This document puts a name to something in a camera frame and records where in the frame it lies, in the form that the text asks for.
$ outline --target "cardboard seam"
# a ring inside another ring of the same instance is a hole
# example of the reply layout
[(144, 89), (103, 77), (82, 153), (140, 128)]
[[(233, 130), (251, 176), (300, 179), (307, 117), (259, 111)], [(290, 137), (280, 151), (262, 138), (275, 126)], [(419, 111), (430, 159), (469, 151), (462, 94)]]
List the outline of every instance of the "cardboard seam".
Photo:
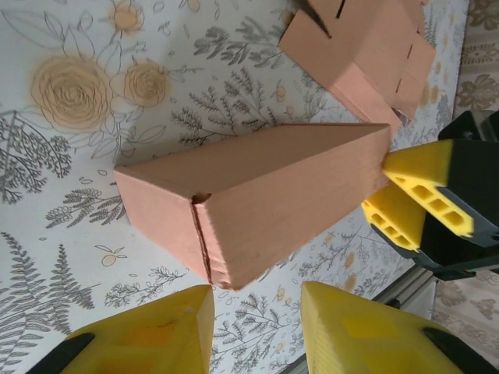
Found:
[(204, 269), (206, 270), (207, 279), (210, 284), (213, 284), (211, 280), (210, 257), (208, 255), (208, 248), (206, 246), (206, 241), (204, 240), (203, 228), (201, 227), (201, 221), (199, 218), (199, 214), (197, 213), (196, 204), (191, 203), (189, 206), (191, 214), (193, 215), (193, 222), (197, 232), (197, 238), (200, 241), (201, 256), (203, 257)]

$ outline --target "table surface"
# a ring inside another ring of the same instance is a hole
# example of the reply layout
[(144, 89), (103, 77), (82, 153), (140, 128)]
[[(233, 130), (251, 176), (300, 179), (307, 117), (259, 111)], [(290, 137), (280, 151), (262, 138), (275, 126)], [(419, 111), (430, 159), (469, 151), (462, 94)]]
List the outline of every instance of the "table surface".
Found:
[[(432, 0), (416, 120), (451, 120), (466, 0)], [(287, 0), (4, 0), (0, 5), (0, 372), (66, 334), (203, 281), (127, 220), (112, 177), (279, 122), (354, 122), (276, 44)], [(411, 266), (356, 210), (240, 292), (214, 289), (212, 372), (279, 372), (303, 352), (303, 281), (372, 298)]]

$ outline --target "cardboard slot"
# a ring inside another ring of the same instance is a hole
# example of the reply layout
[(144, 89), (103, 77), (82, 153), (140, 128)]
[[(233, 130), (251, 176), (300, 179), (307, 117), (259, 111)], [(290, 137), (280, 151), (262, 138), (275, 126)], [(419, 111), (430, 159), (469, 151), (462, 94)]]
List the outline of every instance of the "cardboard slot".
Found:
[(409, 56), (411, 55), (411, 52), (412, 52), (412, 47), (414, 47), (414, 44), (411, 44), (411, 48), (409, 48), (409, 53), (407, 54), (408, 60), (409, 60)]
[(343, 12), (343, 7), (345, 6), (346, 0), (342, 0), (342, 3), (340, 4), (340, 7), (338, 8), (338, 12), (336, 13), (336, 19), (340, 19), (340, 16), (342, 15)]
[(395, 90), (396, 94), (398, 93), (398, 89), (400, 88), (400, 83), (402, 83), (402, 78), (398, 80), (397, 89)]

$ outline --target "cardboard piece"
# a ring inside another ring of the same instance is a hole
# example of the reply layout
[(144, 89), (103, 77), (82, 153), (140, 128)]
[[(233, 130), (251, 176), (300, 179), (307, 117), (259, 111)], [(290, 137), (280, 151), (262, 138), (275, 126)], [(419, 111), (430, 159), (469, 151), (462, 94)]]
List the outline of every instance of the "cardboard piece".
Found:
[(240, 289), (386, 185), (388, 125), (282, 125), (128, 167), (130, 222), (191, 270)]
[(421, 0), (308, 0), (279, 47), (365, 122), (414, 118), (435, 50), (424, 39)]

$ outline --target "fern leaf print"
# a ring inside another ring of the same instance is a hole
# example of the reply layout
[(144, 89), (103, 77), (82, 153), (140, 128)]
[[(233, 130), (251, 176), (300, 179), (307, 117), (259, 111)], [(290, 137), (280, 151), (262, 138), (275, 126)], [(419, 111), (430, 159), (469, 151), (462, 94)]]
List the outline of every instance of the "fern leaf print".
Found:
[(29, 348), (35, 348), (47, 333), (65, 335), (72, 329), (68, 321), (69, 307), (77, 305), (93, 309), (90, 286), (83, 288), (74, 278), (63, 245), (51, 277), (42, 277), (35, 261), (18, 241), (2, 232), (9, 250), (11, 270), (7, 288), (0, 288), (0, 372), (21, 362)]
[(63, 136), (44, 136), (17, 111), (0, 114), (0, 195), (18, 203), (24, 193), (41, 193), (46, 172), (64, 178), (71, 170), (69, 144)]

